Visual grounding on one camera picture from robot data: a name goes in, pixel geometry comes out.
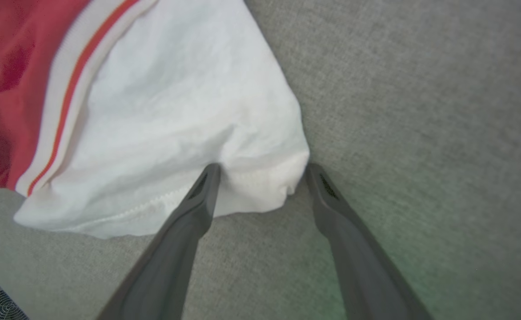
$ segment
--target red stripe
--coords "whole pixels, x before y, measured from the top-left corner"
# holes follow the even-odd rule
[[[123,2],[112,14],[104,21],[102,26],[98,28],[94,36],[90,39],[86,47],[84,48],[83,52],[81,53],[81,56],[79,57],[77,64],[75,65],[75,69],[73,70],[73,74],[71,75],[71,79],[69,81],[69,86],[67,87],[67,91],[65,93],[65,99],[63,99],[63,109],[61,110],[61,116],[59,117],[59,126],[57,126],[57,133],[55,134],[55,143],[53,144],[53,151],[51,152],[51,157],[49,158],[49,162],[47,163],[47,166],[39,173],[39,176],[37,176],[32,182],[31,185],[29,185],[29,189],[27,189],[27,196],[31,195],[31,191],[33,190],[33,187],[35,187],[35,184],[37,184],[37,181],[39,179],[43,178],[45,173],[53,166],[53,162],[55,162],[55,158],[57,157],[57,150],[59,149],[59,143],[61,142],[61,136],[63,135],[63,129],[65,128],[65,121],[67,121],[67,114],[69,113],[69,106],[71,103],[71,98],[73,97],[73,93],[75,91],[75,88],[77,87],[77,82],[79,81],[79,77],[81,76],[81,73],[84,69],[84,65],[86,65],[88,59],[92,55],[92,52],[102,38],[106,35],[106,33],[112,28],[114,23],[126,12],[128,9],[136,4],[138,0],[126,0]]]

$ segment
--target red fabric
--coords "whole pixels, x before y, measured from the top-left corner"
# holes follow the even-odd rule
[[[0,0],[0,187],[33,160],[51,61],[87,3]]]

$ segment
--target fan grille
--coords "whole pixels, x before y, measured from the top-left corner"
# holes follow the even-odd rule
[[[0,320],[29,320],[24,312],[3,291],[0,291]]]

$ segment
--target white ribbed trim with red stripe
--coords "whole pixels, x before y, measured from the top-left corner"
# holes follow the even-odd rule
[[[53,59],[33,161],[16,191],[31,195],[57,172],[92,79],[114,43],[156,0],[92,0]]]

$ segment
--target clothing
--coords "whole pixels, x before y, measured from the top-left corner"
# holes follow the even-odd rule
[[[25,122],[39,132],[32,160],[0,172],[28,196],[15,221],[29,227],[155,233],[211,162],[224,169],[216,216],[269,211],[309,157],[297,100],[241,0],[92,1],[45,77],[41,121]]]

